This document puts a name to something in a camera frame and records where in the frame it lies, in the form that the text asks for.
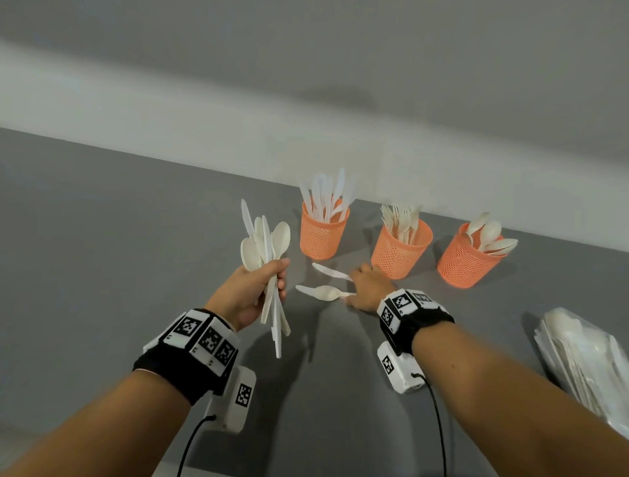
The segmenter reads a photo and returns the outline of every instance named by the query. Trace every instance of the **gray table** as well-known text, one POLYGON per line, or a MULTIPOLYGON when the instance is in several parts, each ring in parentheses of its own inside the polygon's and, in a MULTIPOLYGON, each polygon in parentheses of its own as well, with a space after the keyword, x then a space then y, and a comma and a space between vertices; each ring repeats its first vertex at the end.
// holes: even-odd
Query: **gray table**
MULTIPOLYGON (((241 198, 294 233, 292 334, 278 360, 268 327, 242 332, 240 362, 258 378, 247 425, 236 437, 200 435, 189 464, 234 476, 438 475, 430 396, 391 389, 376 359, 377 321, 294 290, 329 283, 299 249, 297 188, 9 130, 0 130, 0 422, 50 430, 122 378, 174 316, 202 305, 240 264, 241 198)), ((474 334, 542 372, 532 327, 564 306, 628 347, 629 254, 510 230, 516 252, 458 290, 435 263, 461 221, 423 218, 435 241, 401 284, 426 291, 474 334)), ((379 227, 378 205, 357 201, 326 264, 368 261, 379 227)), ((206 403, 166 460, 179 460, 206 403)), ((452 475, 493 474, 444 421, 452 475)))

